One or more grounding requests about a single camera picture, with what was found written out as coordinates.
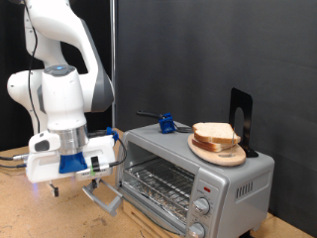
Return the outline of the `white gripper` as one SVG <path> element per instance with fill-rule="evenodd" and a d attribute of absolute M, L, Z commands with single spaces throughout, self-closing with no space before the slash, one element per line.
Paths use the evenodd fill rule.
<path fill-rule="evenodd" d="M 85 132 L 61 134 L 44 131 L 29 141 L 27 177 L 30 182 L 75 177 L 77 180 L 92 179 L 95 189 L 100 178 L 110 176 L 111 163 L 116 161 L 111 135 L 88 139 Z M 50 181 L 53 197 L 59 197 L 59 190 Z"/>

